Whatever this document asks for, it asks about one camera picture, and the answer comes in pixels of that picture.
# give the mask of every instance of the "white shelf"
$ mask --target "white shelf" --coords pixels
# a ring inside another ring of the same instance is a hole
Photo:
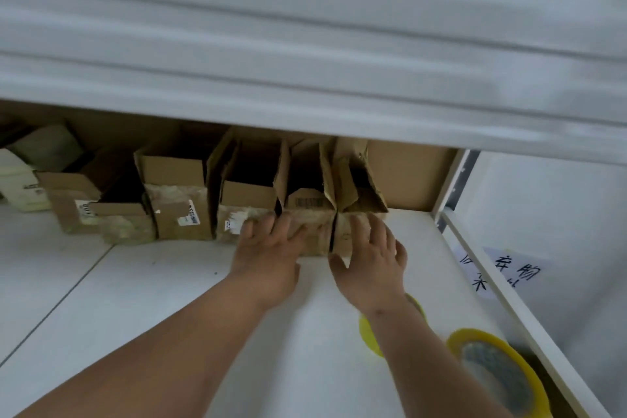
[[[0,205],[0,363],[110,248],[61,233],[51,212]]]
[[[428,214],[393,210],[388,224],[410,253],[406,289],[438,335],[475,327],[502,337]],[[113,248],[0,368],[0,417],[192,301],[226,275],[232,253],[204,242]],[[362,343],[359,315],[326,260],[301,263],[296,293],[256,330],[209,415],[403,416],[388,368]]]

